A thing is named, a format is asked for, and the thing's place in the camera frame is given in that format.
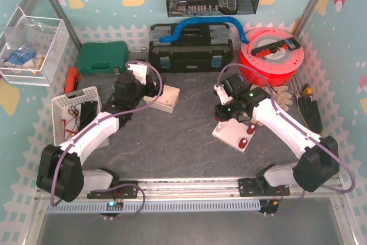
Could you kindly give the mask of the white spring tray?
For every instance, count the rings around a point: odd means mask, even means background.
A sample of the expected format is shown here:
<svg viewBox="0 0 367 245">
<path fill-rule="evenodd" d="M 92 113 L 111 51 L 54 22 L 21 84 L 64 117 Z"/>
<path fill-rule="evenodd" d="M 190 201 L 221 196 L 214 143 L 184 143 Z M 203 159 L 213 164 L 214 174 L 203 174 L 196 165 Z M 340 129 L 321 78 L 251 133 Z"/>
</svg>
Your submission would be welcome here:
<svg viewBox="0 0 367 245">
<path fill-rule="evenodd" d="M 179 98 L 180 89 L 169 85 L 163 86 L 163 93 L 150 107 L 156 110 L 173 113 Z"/>
</svg>

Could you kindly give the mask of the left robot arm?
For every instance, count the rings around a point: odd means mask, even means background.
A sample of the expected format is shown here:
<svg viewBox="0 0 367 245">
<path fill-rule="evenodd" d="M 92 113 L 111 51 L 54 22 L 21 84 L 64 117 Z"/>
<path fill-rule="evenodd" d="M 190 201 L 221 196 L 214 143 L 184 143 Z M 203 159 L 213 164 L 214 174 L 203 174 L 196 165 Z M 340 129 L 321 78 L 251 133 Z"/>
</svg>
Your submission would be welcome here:
<svg viewBox="0 0 367 245">
<path fill-rule="evenodd" d="M 48 145 L 42 153 L 36 185 L 49 192 L 50 204 L 70 203 L 83 192 L 112 193 L 122 189 L 118 175 L 108 169 L 83 170 L 83 163 L 109 136 L 115 134 L 140 107 L 145 96 L 158 100 L 163 80 L 156 68 L 144 61 L 129 61 L 114 84 L 114 93 L 91 122 L 62 144 Z"/>
</svg>

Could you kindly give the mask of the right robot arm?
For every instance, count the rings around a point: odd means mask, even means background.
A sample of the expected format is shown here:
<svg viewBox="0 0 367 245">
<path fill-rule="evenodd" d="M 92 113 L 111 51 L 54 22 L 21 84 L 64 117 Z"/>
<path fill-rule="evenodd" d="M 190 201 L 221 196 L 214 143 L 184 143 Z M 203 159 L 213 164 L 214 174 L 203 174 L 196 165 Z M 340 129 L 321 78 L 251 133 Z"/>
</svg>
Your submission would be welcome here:
<svg viewBox="0 0 367 245">
<path fill-rule="evenodd" d="M 322 138 L 302 126 L 275 102 L 272 90 L 249 89 L 242 77 L 234 74 L 216 84 L 213 92 L 220 99 L 214 112 L 218 120 L 214 137 L 244 152 L 256 131 L 255 124 L 240 121 L 245 114 L 270 129 L 298 159 L 287 165 L 269 165 L 256 177 L 240 180 L 242 196 L 276 195 L 290 185 L 314 192 L 339 172 L 336 140 L 331 136 Z"/>
</svg>

